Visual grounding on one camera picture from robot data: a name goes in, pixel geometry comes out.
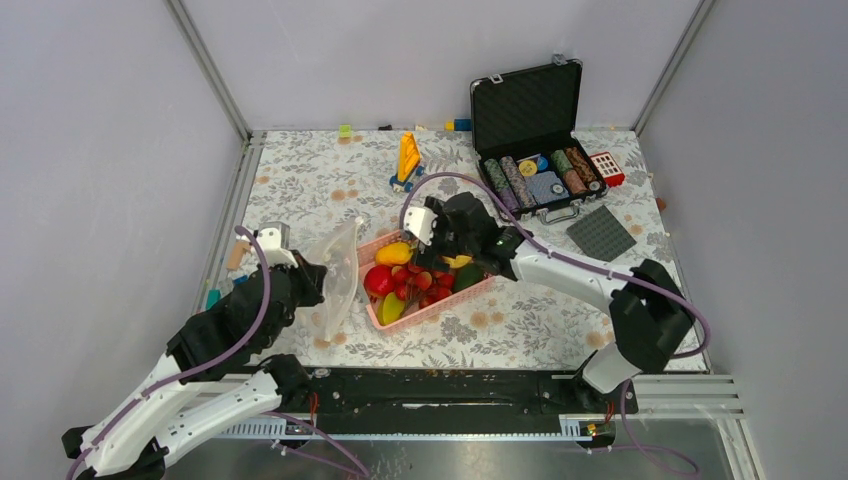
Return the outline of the red lychee bunch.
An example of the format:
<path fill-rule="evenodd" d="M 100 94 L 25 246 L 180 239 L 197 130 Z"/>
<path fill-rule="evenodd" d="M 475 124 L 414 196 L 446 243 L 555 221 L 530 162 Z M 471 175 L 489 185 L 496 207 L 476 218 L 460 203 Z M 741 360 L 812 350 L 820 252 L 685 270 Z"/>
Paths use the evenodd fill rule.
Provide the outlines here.
<path fill-rule="evenodd" d="M 423 309 L 453 294 L 453 270 L 426 270 L 410 264 L 391 268 L 396 284 L 393 293 L 406 301 L 406 307 Z"/>

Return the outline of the clear zip top bag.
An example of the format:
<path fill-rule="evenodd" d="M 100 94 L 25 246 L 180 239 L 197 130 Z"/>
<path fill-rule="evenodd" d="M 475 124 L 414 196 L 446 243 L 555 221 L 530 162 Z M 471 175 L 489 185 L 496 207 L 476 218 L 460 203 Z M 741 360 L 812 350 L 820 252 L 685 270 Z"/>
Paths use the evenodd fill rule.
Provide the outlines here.
<path fill-rule="evenodd" d="M 357 239 L 364 222 L 360 216 L 337 226 L 328 236 L 313 245 L 306 258 L 328 269 L 324 278 L 324 301 L 306 314 L 313 335 L 329 342 L 340 332 L 350 314 L 359 285 Z"/>

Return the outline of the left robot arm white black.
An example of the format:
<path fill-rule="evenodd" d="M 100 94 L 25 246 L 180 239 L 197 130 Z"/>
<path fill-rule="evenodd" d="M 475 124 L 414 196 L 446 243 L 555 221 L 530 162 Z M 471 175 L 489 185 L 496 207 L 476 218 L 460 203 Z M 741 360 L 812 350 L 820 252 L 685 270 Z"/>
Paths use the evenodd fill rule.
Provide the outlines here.
<path fill-rule="evenodd" d="M 63 434 L 73 461 L 67 478 L 161 479 L 189 452 L 244 420 L 309 407 L 310 380 L 292 354 L 272 355 L 236 388 L 194 408 L 188 405 L 246 370 L 251 358 L 293 323 L 297 309 L 324 300 L 326 266 L 286 249 L 282 234 L 268 228 L 235 231 L 256 254 L 256 272 L 190 317 L 145 380 L 111 414 Z"/>

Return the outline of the yellow lemon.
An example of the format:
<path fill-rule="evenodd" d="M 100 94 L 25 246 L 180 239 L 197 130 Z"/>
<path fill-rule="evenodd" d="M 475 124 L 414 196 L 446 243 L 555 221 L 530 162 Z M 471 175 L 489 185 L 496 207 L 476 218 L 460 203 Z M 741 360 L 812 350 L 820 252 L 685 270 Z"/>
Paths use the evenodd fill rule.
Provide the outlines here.
<path fill-rule="evenodd" d="M 442 260 L 452 270 L 458 270 L 473 262 L 473 258 L 467 255 L 457 255 L 456 257 L 443 256 Z"/>

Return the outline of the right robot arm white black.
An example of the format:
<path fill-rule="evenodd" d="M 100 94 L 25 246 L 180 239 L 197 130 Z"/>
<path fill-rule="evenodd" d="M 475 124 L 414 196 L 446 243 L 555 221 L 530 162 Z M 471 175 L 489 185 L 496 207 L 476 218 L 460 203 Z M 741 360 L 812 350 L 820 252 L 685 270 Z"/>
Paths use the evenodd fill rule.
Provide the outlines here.
<path fill-rule="evenodd" d="M 400 226 L 418 242 L 417 266 L 444 271 L 448 258 L 465 255 L 489 276 L 548 287 L 606 314 L 614 340 L 579 367 L 573 386 L 575 402 L 589 412 L 607 405 L 625 380 L 663 372 L 695 322 L 662 264 L 622 266 L 557 252 L 519 226 L 498 224 L 468 192 L 404 205 Z"/>

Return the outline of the yellow orange mango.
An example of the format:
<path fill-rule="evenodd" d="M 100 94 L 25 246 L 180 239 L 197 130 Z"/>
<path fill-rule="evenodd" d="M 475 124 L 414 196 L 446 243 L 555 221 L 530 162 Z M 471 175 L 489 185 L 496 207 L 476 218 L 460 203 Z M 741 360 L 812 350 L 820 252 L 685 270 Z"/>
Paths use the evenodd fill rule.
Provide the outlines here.
<path fill-rule="evenodd" d="M 375 254 L 378 265 L 399 266 L 407 264 L 413 256 L 414 248 L 403 241 L 393 242 L 379 248 Z"/>

